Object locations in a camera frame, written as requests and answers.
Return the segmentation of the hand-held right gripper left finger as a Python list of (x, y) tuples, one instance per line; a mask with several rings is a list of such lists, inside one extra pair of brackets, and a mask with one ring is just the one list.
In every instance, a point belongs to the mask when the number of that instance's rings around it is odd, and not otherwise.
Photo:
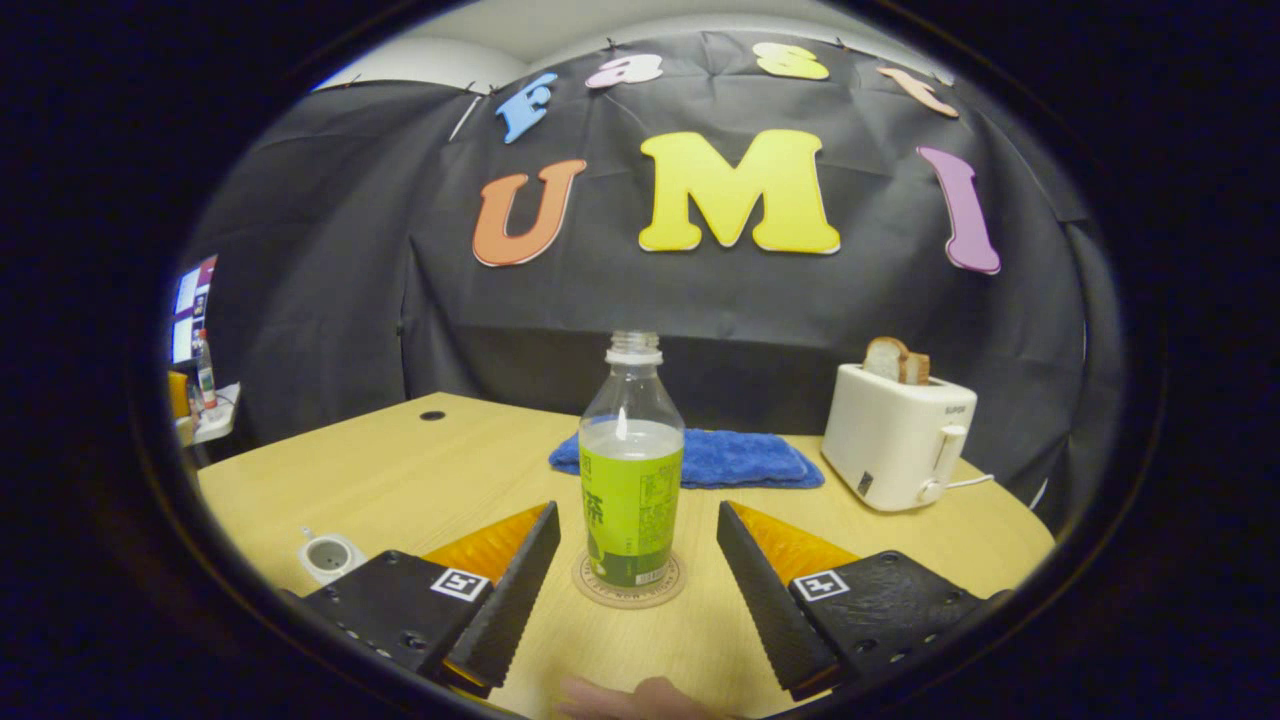
[(548, 501), (421, 556), (387, 550), (298, 606), (367, 653), (485, 700), (506, 683), (559, 543)]

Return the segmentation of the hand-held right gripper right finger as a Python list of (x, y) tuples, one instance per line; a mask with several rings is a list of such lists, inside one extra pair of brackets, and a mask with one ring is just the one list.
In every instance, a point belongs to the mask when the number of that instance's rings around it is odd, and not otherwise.
[(1007, 596), (982, 598), (897, 550), (856, 556), (735, 501), (719, 503), (716, 537), (795, 701), (900, 676)]

